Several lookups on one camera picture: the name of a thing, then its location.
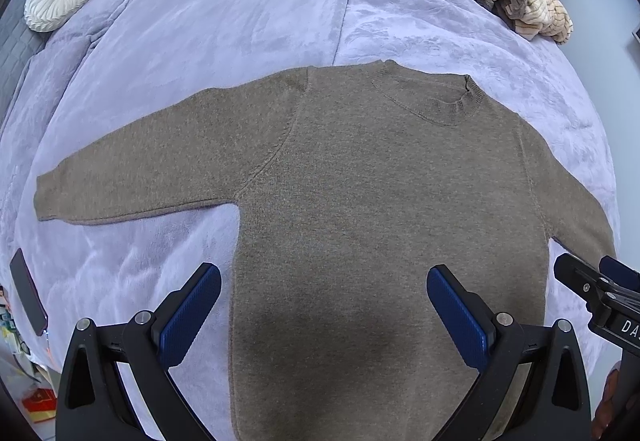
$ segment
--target floor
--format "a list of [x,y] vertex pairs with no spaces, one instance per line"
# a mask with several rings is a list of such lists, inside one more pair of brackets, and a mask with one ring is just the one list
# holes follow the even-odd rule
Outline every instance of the floor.
[[[618,184],[621,243],[618,258],[640,268],[640,42],[632,32],[640,24],[636,0],[561,0],[574,34],[562,47],[576,69],[607,132]],[[620,350],[608,347],[590,379],[593,407]],[[38,427],[52,439],[52,422]]]

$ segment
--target quilted headboard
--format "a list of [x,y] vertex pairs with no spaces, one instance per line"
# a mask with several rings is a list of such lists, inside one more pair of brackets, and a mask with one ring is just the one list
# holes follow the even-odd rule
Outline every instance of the quilted headboard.
[[44,47],[50,35],[27,28],[24,3],[25,0],[9,1],[0,16],[0,123],[12,105],[22,70],[30,57]]

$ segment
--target silver screw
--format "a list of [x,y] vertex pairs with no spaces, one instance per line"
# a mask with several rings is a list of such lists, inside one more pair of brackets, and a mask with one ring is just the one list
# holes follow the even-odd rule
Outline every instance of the silver screw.
[[562,318],[558,321],[558,327],[560,328],[561,331],[568,333],[569,331],[571,331],[571,322],[569,322],[569,320],[565,320],[564,318]]
[[151,313],[148,311],[141,311],[136,316],[133,317],[133,320],[136,321],[136,324],[145,325],[149,320],[151,320]]
[[513,317],[508,313],[498,313],[495,319],[498,321],[498,324],[503,326],[510,326],[513,324]]
[[78,321],[78,323],[76,323],[76,329],[78,329],[78,331],[84,331],[90,325],[91,325],[91,320],[89,320],[88,318],[81,318]]

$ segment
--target brown sweater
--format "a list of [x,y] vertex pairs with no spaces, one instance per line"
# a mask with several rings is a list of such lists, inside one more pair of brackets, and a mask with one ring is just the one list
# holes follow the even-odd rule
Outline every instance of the brown sweater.
[[476,371],[428,269],[536,324],[550,237],[594,265],[613,254],[600,205],[530,125],[468,76],[392,61],[204,90],[62,161],[34,202],[88,224],[238,204],[240,441],[430,440]]

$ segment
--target black phone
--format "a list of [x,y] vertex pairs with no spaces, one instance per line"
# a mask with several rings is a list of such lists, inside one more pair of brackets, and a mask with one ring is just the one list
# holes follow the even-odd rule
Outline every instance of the black phone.
[[33,283],[33,278],[31,278],[21,248],[15,252],[14,258],[11,259],[10,267],[11,276],[14,278],[15,291],[17,291],[20,303],[25,313],[27,313],[31,327],[37,336],[42,336],[47,329],[47,325],[49,325],[49,317],[40,301],[38,290]]

